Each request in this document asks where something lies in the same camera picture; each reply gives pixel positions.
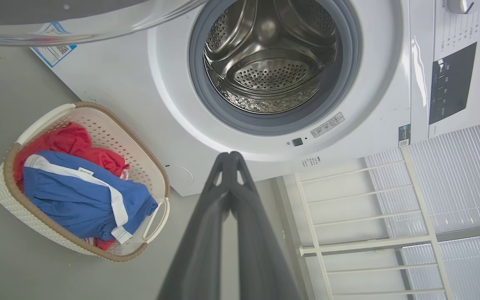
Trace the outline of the blue garment with white stripe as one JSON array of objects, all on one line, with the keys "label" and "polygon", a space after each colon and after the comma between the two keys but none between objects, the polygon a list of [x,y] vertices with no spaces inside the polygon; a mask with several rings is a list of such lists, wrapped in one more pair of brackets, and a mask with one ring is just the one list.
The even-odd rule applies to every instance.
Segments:
[{"label": "blue garment with white stripe", "polygon": [[23,193],[40,211],[81,239],[126,243],[158,208],[148,188],[93,162],[40,151],[23,166]]}]

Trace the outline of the round white filter cover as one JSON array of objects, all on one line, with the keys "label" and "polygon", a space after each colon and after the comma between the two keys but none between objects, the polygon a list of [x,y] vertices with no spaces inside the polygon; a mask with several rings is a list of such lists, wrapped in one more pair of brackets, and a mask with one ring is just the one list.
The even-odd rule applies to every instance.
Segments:
[{"label": "round white filter cover", "polygon": [[189,188],[194,182],[192,173],[180,165],[165,165],[165,170],[171,188],[180,195],[184,195],[186,188]]}]

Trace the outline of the small QR code sticker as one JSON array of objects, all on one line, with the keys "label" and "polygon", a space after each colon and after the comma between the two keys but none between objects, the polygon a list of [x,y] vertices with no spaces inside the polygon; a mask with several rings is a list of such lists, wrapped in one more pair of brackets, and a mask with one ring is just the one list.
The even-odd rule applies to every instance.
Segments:
[{"label": "small QR code sticker", "polygon": [[411,125],[404,125],[398,128],[398,147],[406,147],[411,142]]}]

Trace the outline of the white front-load washing machine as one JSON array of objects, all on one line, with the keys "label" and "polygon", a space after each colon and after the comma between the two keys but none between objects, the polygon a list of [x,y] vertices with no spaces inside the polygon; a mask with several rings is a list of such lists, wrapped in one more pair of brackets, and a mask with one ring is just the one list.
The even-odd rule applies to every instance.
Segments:
[{"label": "white front-load washing machine", "polygon": [[[188,48],[206,2],[154,28],[77,45],[49,68],[81,101],[114,112],[164,166],[190,171],[184,196],[201,192],[222,152],[240,152],[258,181],[395,149],[404,125],[411,125],[410,145],[480,125],[480,0],[468,15],[450,12],[446,0],[350,1],[362,45],[352,86],[321,120],[285,135],[235,130],[196,95]],[[433,62],[475,42],[466,108],[430,125]],[[312,136],[338,113],[345,121]],[[303,145],[292,144],[297,138]]]}]

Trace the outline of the stainless steel washer drum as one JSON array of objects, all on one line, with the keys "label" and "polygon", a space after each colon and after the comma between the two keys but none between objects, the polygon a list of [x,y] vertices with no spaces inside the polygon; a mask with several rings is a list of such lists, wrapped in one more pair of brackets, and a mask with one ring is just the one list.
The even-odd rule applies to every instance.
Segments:
[{"label": "stainless steel washer drum", "polygon": [[236,0],[208,32],[204,62],[229,104],[280,114],[318,93],[338,43],[336,24],[317,0]]}]

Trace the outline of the ribbed translucent panel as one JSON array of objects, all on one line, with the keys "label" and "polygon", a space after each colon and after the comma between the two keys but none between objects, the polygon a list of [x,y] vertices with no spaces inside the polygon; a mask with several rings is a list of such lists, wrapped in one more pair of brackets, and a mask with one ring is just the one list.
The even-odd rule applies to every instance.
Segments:
[{"label": "ribbed translucent panel", "polygon": [[[480,300],[480,125],[408,147],[455,300]],[[365,157],[383,214],[418,210],[400,149]],[[384,219],[388,237],[427,234],[420,212]],[[405,271],[410,289],[442,288],[436,267]]]}]

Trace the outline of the red garment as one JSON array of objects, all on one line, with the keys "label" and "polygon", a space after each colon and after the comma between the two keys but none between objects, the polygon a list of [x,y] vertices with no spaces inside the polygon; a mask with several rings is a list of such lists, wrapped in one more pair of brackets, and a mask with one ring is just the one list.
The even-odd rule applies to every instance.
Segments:
[{"label": "red garment", "polygon": [[114,175],[118,175],[121,179],[128,179],[130,165],[126,163],[125,159],[113,151],[94,147],[88,131],[81,125],[72,122],[67,126],[40,135],[17,154],[13,166],[13,175],[22,192],[25,160],[30,155],[46,150],[88,160],[107,169]]}]

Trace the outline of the black washer display panel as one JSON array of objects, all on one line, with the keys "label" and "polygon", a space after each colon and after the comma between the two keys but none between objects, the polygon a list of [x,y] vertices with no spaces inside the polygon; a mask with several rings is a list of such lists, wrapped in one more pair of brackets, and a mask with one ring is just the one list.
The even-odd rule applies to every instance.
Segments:
[{"label": "black washer display panel", "polygon": [[477,45],[474,42],[433,62],[430,125],[466,108]]}]

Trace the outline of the white metal rack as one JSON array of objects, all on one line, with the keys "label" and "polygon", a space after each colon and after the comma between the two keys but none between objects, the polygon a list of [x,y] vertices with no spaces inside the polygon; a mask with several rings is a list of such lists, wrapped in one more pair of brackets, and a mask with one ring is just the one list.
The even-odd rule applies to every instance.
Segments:
[{"label": "white metal rack", "polygon": [[303,183],[308,183],[308,180],[301,180],[299,173],[294,173],[293,178],[295,180],[296,188],[298,190],[299,199],[301,201],[303,212],[305,213],[305,218],[307,221],[307,226],[309,229],[309,234],[312,237],[313,246],[312,247],[303,247],[299,246],[299,254],[300,256],[305,256],[306,254],[314,254],[318,259],[318,264],[320,267],[320,271],[322,272],[322,278],[324,279],[324,287],[326,289],[326,294],[328,296],[328,300],[334,300],[335,297],[339,296],[332,292],[330,282],[328,281],[328,272],[325,267],[325,263],[323,262],[323,255],[328,254],[344,254],[344,253],[352,253],[353,251],[367,251],[367,250],[381,250],[384,248],[392,248],[395,249],[397,247],[407,247],[411,245],[423,245],[423,244],[430,244],[432,247],[432,252],[434,254],[435,263],[434,266],[438,268],[440,280],[442,283],[442,288],[438,289],[412,289],[412,290],[404,290],[398,292],[391,292],[391,294],[404,294],[404,295],[415,295],[415,294],[428,294],[428,293],[444,293],[446,300],[455,300],[455,296],[453,294],[451,285],[448,281],[447,271],[445,267],[444,260],[442,258],[440,245],[438,242],[438,238],[435,234],[435,229],[433,225],[433,220],[429,214],[427,205],[425,203],[425,199],[423,196],[422,189],[419,185],[418,177],[415,171],[415,166],[412,162],[410,152],[408,147],[403,147],[399,149],[402,154],[402,160],[393,162],[393,165],[397,165],[399,163],[404,163],[406,172],[410,178],[411,184],[406,185],[406,187],[412,188],[416,199],[417,205],[419,209],[406,211],[406,212],[398,212],[398,213],[391,213],[386,215],[379,215],[379,216],[372,216],[372,217],[362,217],[362,218],[355,218],[354,220],[341,220],[333,222],[333,224],[345,224],[345,223],[352,223],[352,222],[361,222],[366,220],[379,220],[385,219],[387,217],[396,217],[396,216],[403,216],[410,213],[419,213],[421,214],[422,220],[425,225],[425,229],[427,231],[426,234],[418,234],[412,235],[407,237],[399,237],[399,238],[384,238],[384,239],[369,239],[369,240],[362,240],[362,241],[354,241],[348,243],[336,243],[336,244],[327,244],[327,245],[320,245],[318,236],[315,232],[315,226],[312,220],[312,215],[309,209],[309,203],[307,202],[307,198],[305,197],[305,192],[303,189]]}]

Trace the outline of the white woven laundry basket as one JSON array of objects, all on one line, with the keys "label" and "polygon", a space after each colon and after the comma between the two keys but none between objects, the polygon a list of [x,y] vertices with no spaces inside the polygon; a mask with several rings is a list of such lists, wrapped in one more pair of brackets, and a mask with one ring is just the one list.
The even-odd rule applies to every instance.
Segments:
[{"label": "white woven laundry basket", "polygon": [[[107,251],[79,239],[59,226],[29,201],[13,175],[18,153],[38,136],[70,122],[86,128],[94,146],[120,154],[131,165],[130,180],[144,184],[158,208],[145,217],[133,237],[115,242]],[[165,168],[136,134],[107,108],[89,101],[64,104],[50,110],[30,125],[11,145],[0,165],[0,204],[37,233],[70,250],[114,262],[133,260],[162,232],[170,215],[170,182]]]}]

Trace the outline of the blue energy label sticker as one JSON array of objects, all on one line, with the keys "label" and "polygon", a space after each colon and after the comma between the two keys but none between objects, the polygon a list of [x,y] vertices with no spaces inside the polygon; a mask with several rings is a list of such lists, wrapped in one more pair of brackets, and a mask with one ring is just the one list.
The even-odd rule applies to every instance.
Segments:
[{"label": "blue energy label sticker", "polygon": [[61,46],[41,46],[31,47],[35,53],[48,67],[53,68],[69,53],[76,49],[77,45],[61,45]]}]

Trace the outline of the silver washer control knob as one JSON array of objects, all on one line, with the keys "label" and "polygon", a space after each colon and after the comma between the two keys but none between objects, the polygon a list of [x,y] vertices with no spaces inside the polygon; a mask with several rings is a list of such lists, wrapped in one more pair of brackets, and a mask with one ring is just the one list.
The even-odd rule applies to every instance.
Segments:
[{"label": "silver washer control knob", "polygon": [[468,15],[474,5],[474,0],[446,0],[447,8],[454,14]]}]

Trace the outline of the white warning label sticker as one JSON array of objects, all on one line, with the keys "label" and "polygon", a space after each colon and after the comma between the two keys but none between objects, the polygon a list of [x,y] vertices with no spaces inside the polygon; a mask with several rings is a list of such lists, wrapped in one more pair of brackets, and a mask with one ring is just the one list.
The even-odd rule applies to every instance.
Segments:
[{"label": "white warning label sticker", "polygon": [[324,122],[322,125],[316,127],[311,131],[311,134],[314,138],[318,138],[319,136],[327,133],[328,131],[332,130],[333,128],[337,127],[340,123],[345,121],[345,118],[341,112],[330,118],[328,121]]}]

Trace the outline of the round black glass washer door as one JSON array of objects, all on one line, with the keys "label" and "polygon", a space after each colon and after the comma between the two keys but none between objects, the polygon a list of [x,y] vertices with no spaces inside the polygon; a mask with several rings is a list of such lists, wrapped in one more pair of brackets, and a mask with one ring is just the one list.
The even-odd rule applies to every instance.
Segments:
[{"label": "round black glass washer door", "polygon": [[107,40],[175,19],[207,0],[0,0],[0,46]]}]

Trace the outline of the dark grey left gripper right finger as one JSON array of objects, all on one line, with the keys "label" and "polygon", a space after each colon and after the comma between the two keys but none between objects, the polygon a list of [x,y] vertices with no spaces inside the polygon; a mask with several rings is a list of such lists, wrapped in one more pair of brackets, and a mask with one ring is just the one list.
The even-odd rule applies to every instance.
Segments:
[{"label": "dark grey left gripper right finger", "polygon": [[231,152],[232,207],[237,217],[241,300],[301,300],[259,192],[239,152]]}]

